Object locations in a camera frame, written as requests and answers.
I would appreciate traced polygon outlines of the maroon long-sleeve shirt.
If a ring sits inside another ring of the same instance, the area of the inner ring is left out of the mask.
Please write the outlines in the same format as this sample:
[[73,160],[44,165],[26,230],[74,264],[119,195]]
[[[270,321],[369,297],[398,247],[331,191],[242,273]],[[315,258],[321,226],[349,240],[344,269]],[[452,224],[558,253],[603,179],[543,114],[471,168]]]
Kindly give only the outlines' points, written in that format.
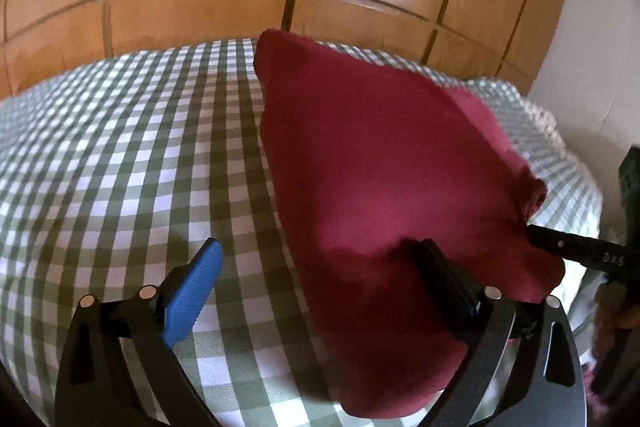
[[275,29],[259,36],[254,69],[279,218],[341,405],[410,415],[449,383],[465,345],[436,319],[405,243],[431,239],[477,283],[536,303],[564,275],[526,235],[544,182],[464,89]]

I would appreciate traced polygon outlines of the floral pillow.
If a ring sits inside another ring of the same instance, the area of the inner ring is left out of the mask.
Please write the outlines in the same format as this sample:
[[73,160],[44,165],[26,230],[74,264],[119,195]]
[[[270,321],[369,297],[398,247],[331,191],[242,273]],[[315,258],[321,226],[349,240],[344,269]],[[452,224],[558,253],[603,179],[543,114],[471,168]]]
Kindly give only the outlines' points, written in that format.
[[543,134],[546,139],[556,148],[559,154],[566,160],[568,160],[580,173],[582,179],[588,184],[588,186],[596,195],[597,205],[603,207],[603,194],[600,189],[596,178],[593,176],[588,166],[572,151],[570,150],[561,133],[558,129],[558,123],[554,115],[528,98],[523,98],[521,101],[525,113],[533,121],[538,131]]

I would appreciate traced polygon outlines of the green white checkered bedsheet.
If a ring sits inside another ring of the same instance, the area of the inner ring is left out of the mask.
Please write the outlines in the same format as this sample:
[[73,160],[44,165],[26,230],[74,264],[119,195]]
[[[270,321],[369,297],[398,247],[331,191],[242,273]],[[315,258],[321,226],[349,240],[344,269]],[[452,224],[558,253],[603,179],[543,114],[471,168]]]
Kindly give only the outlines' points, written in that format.
[[273,210],[254,49],[126,54],[2,102],[1,362],[43,424],[77,301],[158,284],[209,237],[224,271],[176,355],[221,424],[357,424]]

